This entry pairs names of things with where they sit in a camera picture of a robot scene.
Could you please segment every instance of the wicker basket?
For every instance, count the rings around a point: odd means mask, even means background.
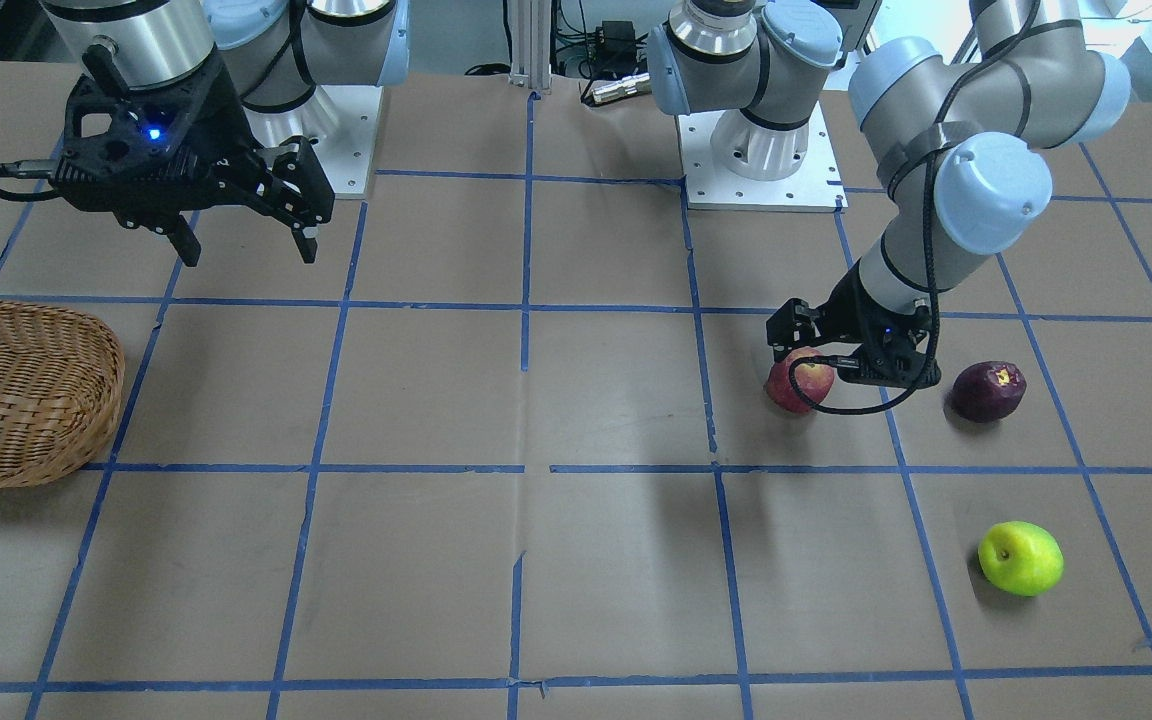
[[[0,301],[0,488],[63,478],[118,429],[123,348],[63,306]]]

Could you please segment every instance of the apple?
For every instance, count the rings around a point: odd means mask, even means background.
[[[1025,377],[1011,363],[988,361],[963,370],[950,388],[950,407],[961,418],[992,423],[1015,414],[1025,396]]]
[[[1047,530],[1023,520],[990,528],[977,548],[980,569],[995,588],[1033,597],[1047,592],[1064,574],[1064,555]]]
[[[813,347],[796,348],[780,363],[772,365],[772,373],[768,374],[763,388],[768,397],[790,414],[806,415],[812,411],[812,407],[803,402],[803,397],[799,397],[790,385],[790,365],[799,357],[820,357],[820,353]],[[824,402],[824,396],[829,395],[833,377],[835,377],[833,367],[826,364],[799,365],[794,372],[794,379],[799,384],[801,391],[817,404]]]

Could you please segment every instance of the dark red apple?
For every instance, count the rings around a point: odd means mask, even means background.
[[[1025,377],[1011,363],[987,361],[963,370],[950,389],[950,407],[961,418],[992,423],[1014,414],[1025,396]]]
[[[768,397],[772,397],[778,406],[790,411],[790,414],[806,415],[812,411],[812,407],[803,402],[803,397],[794,392],[790,385],[790,365],[799,357],[818,357],[820,353],[813,347],[801,347],[791,351],[786,359],[772,365],[772,373],[768,374],[767,382],[763,385]],[[833,367],[829,365],[799,365],[794,372],[794,379],[799,382],[799,388],[804,395],[820,404],[824,396],[829,395],[833,387]]]

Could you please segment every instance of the light blue joint cover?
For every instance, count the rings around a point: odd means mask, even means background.
[[[378,86],[402,85],[407,82],[407,68],[411,65],[411,28],[408,25],[407,0],[394,0],[394,26],[389,32],[389,48],[385,51],[380,65]]]
[[[832,68],[842,56],[842,28],[829,10],[808,0],[781,0],[763,8],[772,40],[806,65]]]
[[[856,68],[847,85],[856,124],[865,124],[869,112],[905,73],[918,67],[923,60],[940,56],[937,47],[932,47],[931,41],[923,37],[897,37],[896,40],[879,45],[878,50],[861,60],[861,67]]]
[[[1052,199],[1052,174],[1020,137],[979,132],[945,158],[935,213],[957,245],[993,255],[1020,240]]]
[[[691,114],[691,104],[682,86],[679,60],[673,54],[673,46],[669,45],[664,26],[652,28],[647,36],[647,73],[652,76],[652,97],[655,98],[657,108],[666,115]]]
[[[273,26],[287,12],[287,0],[202,0],[211,35],[220,50],[234,50]]]
[[[1096,108],[1092,108],[1092,115],[1087,118],[1087,122],[1078,128],[1074,137],[1062,142],[1061,145],[1074,145],[1075,142],[1096,141],[1097,137],[1101,137],[1114,127],[1114,123],[1119,122],[1119,119],[1123,116],[1123,111],[1128,109],[1128,101],[1132,100],[1132,74],[1128,71],[1123,60],[1101,53],[1100,50],[1096,54],[1100,55],[1105,63],[1105,86],[1101,88],[1101,99],[1096,101]]]

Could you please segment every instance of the green apple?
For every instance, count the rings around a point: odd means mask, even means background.
[[[984,577],[1007,592],[1033,597],[1064,574],[1064,555],[1047,530],[1021,520],[998,523],[977,548]]]

